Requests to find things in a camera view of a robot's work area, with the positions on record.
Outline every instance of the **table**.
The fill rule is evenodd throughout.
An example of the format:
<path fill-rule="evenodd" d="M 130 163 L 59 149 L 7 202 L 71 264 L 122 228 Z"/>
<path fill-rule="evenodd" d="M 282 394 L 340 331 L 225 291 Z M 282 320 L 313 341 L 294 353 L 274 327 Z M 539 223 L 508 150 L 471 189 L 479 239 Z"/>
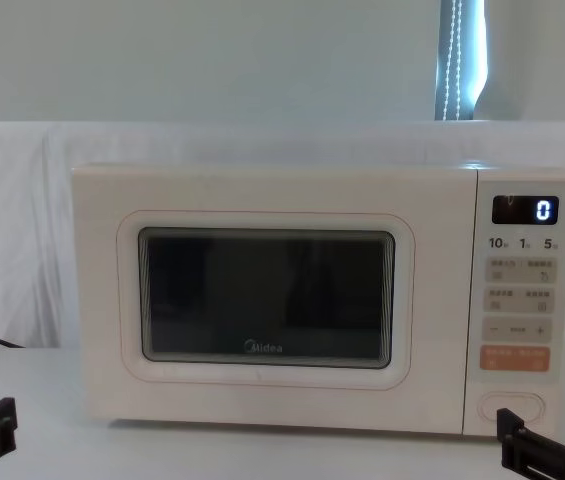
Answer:
<path fill-rule="evenodd" d="M 0 350 L 0 398 L 16 398 L 19 418 L 0 479 L 522 478 L 500 466 L 493 439 L 93 420 L 79 360 L 72 350 Z M 562 375 L 565 443 L 565 363 Z"/>

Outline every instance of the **control panel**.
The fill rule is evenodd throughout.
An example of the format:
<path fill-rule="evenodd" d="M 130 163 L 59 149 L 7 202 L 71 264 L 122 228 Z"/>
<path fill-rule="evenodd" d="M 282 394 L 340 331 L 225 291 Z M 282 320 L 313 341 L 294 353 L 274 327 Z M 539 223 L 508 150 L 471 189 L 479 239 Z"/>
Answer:
<path fill-rule="evenodd" d="M 565 171 L 543 175 L 478 172 L 464 433 L 492 434 L 493 415 L 485 412 L 497 408 L 524 404 L 533 412 L 527 422 L 541 424 L 545 411 L 555 417 L 565 320 Z"/>

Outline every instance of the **dark glass window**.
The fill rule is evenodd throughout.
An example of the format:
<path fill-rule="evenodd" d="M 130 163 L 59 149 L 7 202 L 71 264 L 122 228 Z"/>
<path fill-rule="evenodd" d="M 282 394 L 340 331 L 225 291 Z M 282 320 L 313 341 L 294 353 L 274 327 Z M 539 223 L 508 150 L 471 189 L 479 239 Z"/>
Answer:
<path fill-rule="evenodd" d="M 387 232 L 145 228 L 144 355 L 383 368 L 393 252 Z"/>

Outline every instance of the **timer button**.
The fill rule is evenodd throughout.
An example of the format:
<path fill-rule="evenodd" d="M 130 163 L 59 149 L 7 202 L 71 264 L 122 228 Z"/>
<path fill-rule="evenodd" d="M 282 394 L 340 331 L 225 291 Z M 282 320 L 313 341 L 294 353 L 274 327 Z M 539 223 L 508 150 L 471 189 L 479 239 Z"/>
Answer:
<path fill-rule="evenodd" d="M 485 342 L 549 343 L 551 337 L 548 317 L 486 317 L 482 324 Z"/>

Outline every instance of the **button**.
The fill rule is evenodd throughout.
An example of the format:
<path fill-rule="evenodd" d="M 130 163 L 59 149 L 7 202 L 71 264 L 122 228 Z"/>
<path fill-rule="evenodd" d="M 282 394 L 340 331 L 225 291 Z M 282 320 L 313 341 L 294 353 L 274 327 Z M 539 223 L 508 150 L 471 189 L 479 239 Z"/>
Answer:
<path fill-rule="evenodd" d="M 552 257 L 490 257 L 486 280 L 494 283 L 555 283 L 558 261 Z"/>
<path fill-rule="evenodd" d="M 550 318 L 486 317 L 482 323 L 485 342 L 549 343 L 552 337 Z"/>
<path fill-rule="evenodd" d="M 509 372 L 546 372 L 551 350 L 548 347 L 513 347 L 483 345 L 480 348 L 480 368 Z"/>
<path fill-rule="evenodd" d="M 545 405 L 533 393 L 516 392 L 487 393 L 478 402 L 478 414 L 490 422 L 497 421 L 500 408 L 508 408 L 526 423 L 532 423 L 544 415 Z"/>
<path fill-rule="evenodd" d="M 484 292 L 484 310 L 510 313 L 553 313 L 552 288 L 489 287 Z"/>

